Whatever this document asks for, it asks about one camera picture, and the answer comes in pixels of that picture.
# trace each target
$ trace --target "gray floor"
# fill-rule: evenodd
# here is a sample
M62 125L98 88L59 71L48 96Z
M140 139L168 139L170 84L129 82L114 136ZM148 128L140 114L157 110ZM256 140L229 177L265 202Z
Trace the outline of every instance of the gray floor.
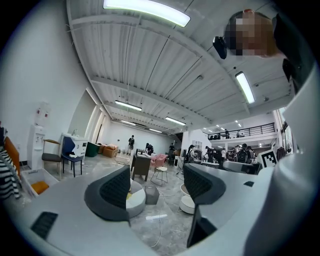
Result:
M101 170L115 166L115 161L112 158L105 157L103 155L97 155L95 157L86 157L84 165L82 166L82 174L88 174L95 170ZM53 175L57 180L60 180L57 173L57 165L48 163L45 165L45 169ZM156 205L146 205L145 209L138 216L130 219L131 228L135 234L149 247L154 246L160 237L160 220L157 218L159 214L166 215L161 218L161 230L162 236L158 244L152 249L155 250L161 256L171 256L183 252L187 249L187 239L190 233L193 215L187 214L179 208L179 202L181 200L182 192L180 186L183 184L183 175L178 172L178 169L172 166L167 166L168 184L163 183L163 186L157 185L157 189L160 191L160 198ZM153 170L149 171L147 182L145 177L136 175L134 180L140 183L143 187L152 185L155 186L150 179L154 174ZM75 164L75 175L80 175L80 163ZM158 184L161 184L160 180L155 179ZM62 180L73 179L74 174L71 170L71 165L64 165L64 174ZM21 192L22 197L18 200L13 196L6 200L6 205L10 214L15 215L19 213L23 207L31 202L31 199L26 193Z

